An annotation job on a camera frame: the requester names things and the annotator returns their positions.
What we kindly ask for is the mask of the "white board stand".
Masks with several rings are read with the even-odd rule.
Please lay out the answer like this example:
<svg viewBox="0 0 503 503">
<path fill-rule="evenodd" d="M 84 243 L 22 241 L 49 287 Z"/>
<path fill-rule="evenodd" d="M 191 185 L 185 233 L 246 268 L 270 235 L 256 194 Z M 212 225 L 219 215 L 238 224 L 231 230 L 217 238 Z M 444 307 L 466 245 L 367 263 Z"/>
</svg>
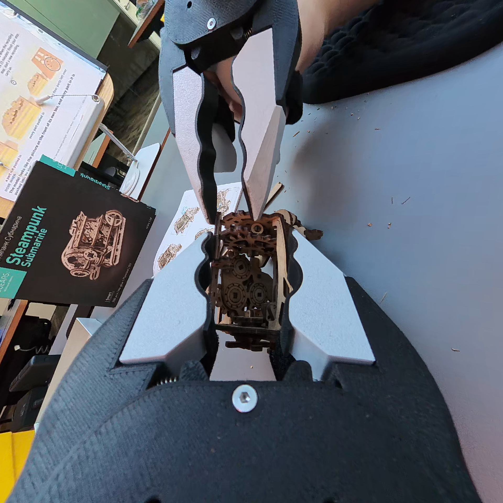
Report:
<svg viewBox="0 0 503 503">
<path fill-rule="evenodd" d="M 103 123 L 99 124 L 99 129 L 122 150 L 129 160 L 131 160 L 129 169 L 120 187 L 120 192 L 126 197 L 140 200 L 151 172 L 154 169 L 154 165 L 160 155 L 161 145 L 159 143 L 154 143 L 150 146 L 141 148 L 138 153 L 133 154 Z"/>
</svg>

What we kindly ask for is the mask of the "black electronic device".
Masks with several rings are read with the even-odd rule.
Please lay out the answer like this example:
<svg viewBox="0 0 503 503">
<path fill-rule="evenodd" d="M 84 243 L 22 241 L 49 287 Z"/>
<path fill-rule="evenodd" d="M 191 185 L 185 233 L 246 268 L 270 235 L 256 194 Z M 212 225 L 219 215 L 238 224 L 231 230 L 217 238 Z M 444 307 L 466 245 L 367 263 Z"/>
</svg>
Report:
<svg viewBox="0 0 503 503">
<path fill-rule="evenodd" d="M 28 431 L 41 410 L 60 355 L 33 356 L 1 397 L 1 433 Z"/>
</svg>

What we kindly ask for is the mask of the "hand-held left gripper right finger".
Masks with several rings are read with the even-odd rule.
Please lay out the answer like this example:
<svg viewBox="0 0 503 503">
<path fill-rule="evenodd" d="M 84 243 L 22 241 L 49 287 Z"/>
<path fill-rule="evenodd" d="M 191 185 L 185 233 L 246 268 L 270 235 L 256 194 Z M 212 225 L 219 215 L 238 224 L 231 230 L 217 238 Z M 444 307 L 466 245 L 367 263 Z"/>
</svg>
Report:
<svg viewBox="0 0 503 503">
<path fill-rule="evenodd" d="M 332 363 L 372 365 L 374 353 L 344 274 L 297 230 L 287 241 L 288 282 L 280 347 L 286 360 L 310 364 L 314 381 Z"/>
</svg>

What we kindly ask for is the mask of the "white cardboard box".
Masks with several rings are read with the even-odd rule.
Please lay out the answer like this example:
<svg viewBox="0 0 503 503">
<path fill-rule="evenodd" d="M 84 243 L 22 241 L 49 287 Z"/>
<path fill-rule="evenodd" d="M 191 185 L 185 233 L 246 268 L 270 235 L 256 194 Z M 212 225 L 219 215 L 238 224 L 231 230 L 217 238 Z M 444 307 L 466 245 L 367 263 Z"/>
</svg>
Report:
<svg viewBox="0 0 503 503">
<path fill-rule="evenodd" d="M 47 393 L 44 397 L 39 414 L 35 421 L 35 428 L 50 402 L 55 389 L 58 387 L 62 377 L 70 367 L 72 361 L 89 340 L 89 338 L 102 326 L 102 323 L 95 318 L 76 318 L 69 335 L 57 335 L 56 340 L 49 352 L 50 355 L 58 355 L 59 361 L 55 368 L 53 377 L 48 385 Z"/>
</svg>

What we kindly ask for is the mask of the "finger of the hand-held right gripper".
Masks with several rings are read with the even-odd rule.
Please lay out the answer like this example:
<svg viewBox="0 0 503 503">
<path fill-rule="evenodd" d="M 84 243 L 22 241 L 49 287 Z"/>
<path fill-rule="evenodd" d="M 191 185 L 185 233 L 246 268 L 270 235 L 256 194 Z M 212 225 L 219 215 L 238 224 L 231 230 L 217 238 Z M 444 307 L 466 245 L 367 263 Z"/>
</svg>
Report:
<svg viewBox="0 0 503 503">
<path fill-rule="evenodd" d="M 173 73 L 174 135 L 200 209 L 209 224 L 216 219 L 216 151 L 212 127 L 218 110 L 218 90 L 189 66 Z"/>
<path fill-rule="evenodd" d="M 243 149 L 243 191 L 251 216 L 259 220 L 280 160 L 286 123 L 284 109 L 276 103 L 272 28 L 248 38 L 231 71 L 242 100 L 238 137 Z"/>
</svg>

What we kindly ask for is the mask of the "thin wooden stick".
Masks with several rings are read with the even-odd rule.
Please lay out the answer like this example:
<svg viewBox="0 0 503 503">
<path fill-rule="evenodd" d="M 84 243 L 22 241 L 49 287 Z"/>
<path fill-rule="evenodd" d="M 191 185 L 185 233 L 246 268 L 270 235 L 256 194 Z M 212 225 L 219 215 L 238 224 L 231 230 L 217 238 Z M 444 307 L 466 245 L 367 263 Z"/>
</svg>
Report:
<svg viewBox="0 0 503 503">
<path fill-rule="evenodd" d="M 278 194 L 283 190 L 284 185 L 281 182 L 277 182 L 270 190 L 267 197 L 267 201 L 264 207 L 264 211 L 269 207 L 273 200 L 278 196 Z"/>
</svg>

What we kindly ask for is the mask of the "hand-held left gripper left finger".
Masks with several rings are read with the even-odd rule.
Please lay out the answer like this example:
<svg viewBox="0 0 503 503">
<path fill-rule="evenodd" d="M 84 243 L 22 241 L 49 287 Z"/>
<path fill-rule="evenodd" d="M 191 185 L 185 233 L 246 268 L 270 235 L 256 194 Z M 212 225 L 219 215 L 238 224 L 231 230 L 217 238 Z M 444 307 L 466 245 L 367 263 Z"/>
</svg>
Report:
<svg viewBox="0 0 503 503">
<path fill-rule="evenodd" d="M 215 236 L 201 235 L 154 278 L 122 350 L 123 364 L 214 364 L 218 350 L 209 295 Z"/>
</svg>

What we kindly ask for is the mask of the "black textured wrist rest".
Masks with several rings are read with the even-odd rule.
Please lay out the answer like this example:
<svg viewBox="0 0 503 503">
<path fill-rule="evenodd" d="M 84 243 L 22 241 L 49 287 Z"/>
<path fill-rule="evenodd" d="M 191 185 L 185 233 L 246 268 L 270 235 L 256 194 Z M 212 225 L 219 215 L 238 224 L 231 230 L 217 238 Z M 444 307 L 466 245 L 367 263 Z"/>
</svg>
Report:
<svg viewBox="0 0 503 503">
<path fill-rule="evenodd" d="M 324 104 L 442 72 L 502 42 L 502 1 L 379 1 L 323 42 L 303 101 Z"/>
</svg>

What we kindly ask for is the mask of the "wooden workbench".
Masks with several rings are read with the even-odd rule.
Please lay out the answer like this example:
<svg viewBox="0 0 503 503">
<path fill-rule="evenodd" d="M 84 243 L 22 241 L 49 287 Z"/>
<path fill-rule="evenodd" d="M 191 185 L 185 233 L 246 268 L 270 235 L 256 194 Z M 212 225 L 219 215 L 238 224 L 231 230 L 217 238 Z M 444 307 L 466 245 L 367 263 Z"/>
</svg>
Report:
<svg viewBox="0 0 503 503">
<path fill-rule="evenodd" d="M 132 1 L 136 6 L 138 26 L 131 37 L 128 47 L 147 40 L 152 34 L 160 34 L 164 23 L 165 1 Z"/>
</svg>

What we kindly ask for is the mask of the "white instruction booklet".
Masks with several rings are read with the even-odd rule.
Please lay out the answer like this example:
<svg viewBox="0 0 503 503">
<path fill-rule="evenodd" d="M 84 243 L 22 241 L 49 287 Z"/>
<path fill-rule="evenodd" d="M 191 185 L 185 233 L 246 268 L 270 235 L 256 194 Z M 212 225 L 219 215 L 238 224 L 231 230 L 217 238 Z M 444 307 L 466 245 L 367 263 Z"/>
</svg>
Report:
<svg viewBox="0 0 503 503">
<path fill-rule="evenodd" d="M 240 182 L 217 186 L 217 211 L 221 216 L 236 211 L 241 195 Z M 179 208 L 157 250 L 153 264 L 154 275 L 194 240 L 209 231 L 214 231 L 214 225 L 206 222 L 194 191 L 184 192 Z"/>
</svg>

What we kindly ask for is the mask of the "person's right hand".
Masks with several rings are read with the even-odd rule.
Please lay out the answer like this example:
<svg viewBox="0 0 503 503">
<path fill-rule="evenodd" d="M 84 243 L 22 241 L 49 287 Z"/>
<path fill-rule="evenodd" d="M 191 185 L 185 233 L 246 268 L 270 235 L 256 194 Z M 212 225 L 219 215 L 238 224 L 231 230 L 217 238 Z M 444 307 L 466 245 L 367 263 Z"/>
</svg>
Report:
<svg viewBox="0 0 503 503">
<path fill-rule="evenodd" d="M 303 73 L 311 64 L 322 46 L 330 28 L 330 7 L 333 1 L 298 1 L 302 45 L 296 71 Z M 231 82 L 233 57 L 218 62 L 204 72 L 205 76 L 217 86 L 227 102 L 235 122 L 242 119 L 242 103 Z"/>
</svg>

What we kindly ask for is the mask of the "wooden mechanical model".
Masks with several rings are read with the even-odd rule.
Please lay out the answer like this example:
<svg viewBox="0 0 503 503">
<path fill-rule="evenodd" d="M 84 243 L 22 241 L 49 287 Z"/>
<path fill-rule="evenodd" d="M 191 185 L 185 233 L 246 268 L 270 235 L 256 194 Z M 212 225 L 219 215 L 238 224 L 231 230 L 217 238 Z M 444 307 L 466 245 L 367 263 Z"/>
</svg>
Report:
<svg viewBox="0 0 503 503">
<path fill-rule="evenodd" d="M 293 290 L 287 241 L 294 229 L 308 241 L 323 236 L 321 230 L 306 229 L 287 210 L 263 214 L 259 220 L 245 211 L 222 217 L 208 293 L 217 330 L 233 338 L 226 341 L 227 348 L 275 348 L 285 301 Z"/>
</svg>

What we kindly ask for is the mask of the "instruction sheet board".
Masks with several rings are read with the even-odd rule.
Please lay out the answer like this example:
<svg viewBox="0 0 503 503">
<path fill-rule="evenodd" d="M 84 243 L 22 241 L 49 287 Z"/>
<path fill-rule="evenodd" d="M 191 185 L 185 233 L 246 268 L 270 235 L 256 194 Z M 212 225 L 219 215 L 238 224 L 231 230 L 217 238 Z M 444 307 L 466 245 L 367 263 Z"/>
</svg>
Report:
<svg viewBox="0 0 503 503">
<path fill-rule="evenodd" d="M 1 217 L 43 155 L 75 170 L 114 96 L 106 68 L 1 1 Z"/>
</svg>

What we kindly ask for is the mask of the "black model kit box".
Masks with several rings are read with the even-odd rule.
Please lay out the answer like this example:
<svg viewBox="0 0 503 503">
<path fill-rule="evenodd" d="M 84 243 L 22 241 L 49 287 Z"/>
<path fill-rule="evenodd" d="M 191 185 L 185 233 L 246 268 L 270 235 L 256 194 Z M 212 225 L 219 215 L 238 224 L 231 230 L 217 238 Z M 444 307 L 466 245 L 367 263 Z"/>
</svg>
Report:
<svg viewBox="0 0 503 503">
<path fill-rule="evenodd" d="M 1 298 L 114 307 L 155 209 L 43 155 L 1 230 Z"/>
</svg>

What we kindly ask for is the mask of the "yellow stacked plastic bins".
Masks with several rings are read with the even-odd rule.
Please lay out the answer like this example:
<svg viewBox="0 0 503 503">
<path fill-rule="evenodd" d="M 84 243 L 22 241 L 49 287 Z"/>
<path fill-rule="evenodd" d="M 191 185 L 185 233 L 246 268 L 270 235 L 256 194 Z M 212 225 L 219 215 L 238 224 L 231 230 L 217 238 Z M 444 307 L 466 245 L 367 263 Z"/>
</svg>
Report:
<svg viewBox="0 0 503 503">
<path fill-rule="evenodd" d="M 28 458 L 35 430 L 12 433 L 10 423 L 1 424 L 1 502 L 5 502 Z"/>
</svg>

